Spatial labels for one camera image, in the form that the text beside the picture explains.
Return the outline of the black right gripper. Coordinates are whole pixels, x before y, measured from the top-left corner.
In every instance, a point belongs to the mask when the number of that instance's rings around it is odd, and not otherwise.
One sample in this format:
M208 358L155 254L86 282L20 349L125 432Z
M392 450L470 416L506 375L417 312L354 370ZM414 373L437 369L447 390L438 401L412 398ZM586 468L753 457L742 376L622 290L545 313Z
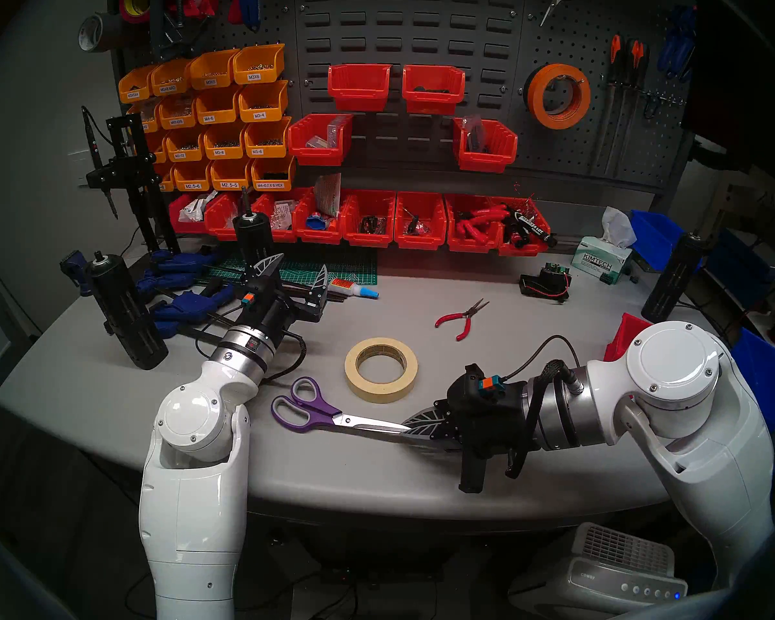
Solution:
M460 441L434 431L408 431L406 442L425 450L462 451L459 488L464 493L482 492L487 462L497 455L507 456L506 477L517 479L529 452L536 449L527 391L526 383L512 383L484 396L478 383L452 383L449 418L440 409L426 409L407 418L404 426L438 430L454 425Z

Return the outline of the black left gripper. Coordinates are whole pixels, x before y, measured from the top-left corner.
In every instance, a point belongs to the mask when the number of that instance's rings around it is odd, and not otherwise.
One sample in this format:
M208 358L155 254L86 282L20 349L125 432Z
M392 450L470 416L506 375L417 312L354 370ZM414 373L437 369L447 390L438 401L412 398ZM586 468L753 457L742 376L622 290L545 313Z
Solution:
M326 306L329 272L323 264L306 291L304 302L296 301L283 288L278 272L284 254L273 254L259 260L245 271L243 291L252 300L242 302L240 325L261 332L269 340L281 340L295 322L317 323Z

